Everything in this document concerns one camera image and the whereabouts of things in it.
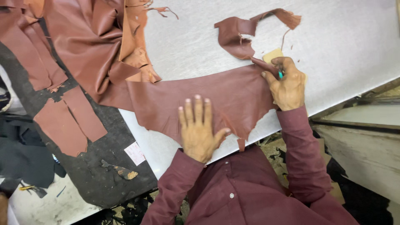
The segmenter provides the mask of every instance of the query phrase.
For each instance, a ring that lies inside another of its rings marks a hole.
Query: small card
[[[143,161],[146,160],[143,153],[140,151],[140,147],[136,142],[129,145],[124,151],[128,154],[131,160],[135,163],[136,166],[141,164]]]

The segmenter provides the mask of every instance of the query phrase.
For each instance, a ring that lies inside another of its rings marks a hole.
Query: sleeve
[[[286,166],[289,189],[310,209],[334,224],[358,224],[340,203],[329,193],[330,176],[320,154],[319,143],[312,135],[306,107],[277,111],[286,143]]]
[[[148,208],[141,224],[174,224],[186,193],[193,187],[204,165],[178,149],[170,167],[158,180],[160,193]]]

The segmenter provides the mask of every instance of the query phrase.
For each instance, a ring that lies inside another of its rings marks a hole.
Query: maroon shirt
[[[142,224],[174,224],[186,194],[190,213],[185,224],[358,224],[329,193],[331,180],[305,106],[276,113],[292,197],[257,146],[206,168],[178,150],[158,181],[160,193]]]

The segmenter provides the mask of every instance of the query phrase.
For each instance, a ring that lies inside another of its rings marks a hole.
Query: cutting table
[[[300,25],[285,36],[282,51],[308,75],[306,107],[310,116],[400,77],[399,21],[393,0],[165,0],[152,6],[168,6],[179,16],[177,20],[172,13],[166,12],[168,17],[163,18],[155,10],[148,12],[147,52],[163,80],[206,76],[251,64],[219,46],[214,23],[231,16],[249,19],[274,8],[302,16]],[[280,48],[287,30],[275,16],[261,20],[256,36],[251,37],[254,57],[262,58]],[[159,179],[179,144],[139,126],[134,112],[120,112]],[[246,145],[280,129],[275,110],[270,110],[252,130]],[[236,140],[235,135],[228,136],[210,162],[237,151]]]

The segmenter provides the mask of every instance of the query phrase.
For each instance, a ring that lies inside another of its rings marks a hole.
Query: man
[[[158,181],[160,193],[142,224],[174,224],[186,195],[190,205],[186,224],[357,224],[329,193],[331,180],[304,106],[305,74],[289,57],[278,57],[271,63],[285,72],[280,80],[267,71],[262,76],[280,108],[276,113],[286,143],[292,195],[255,145],[205,167],[230,130],[212,134],[211,102],[205,99],[203,106],[197,95],[194,115],[190,99],[178,109],[183,152],[178,149]]]

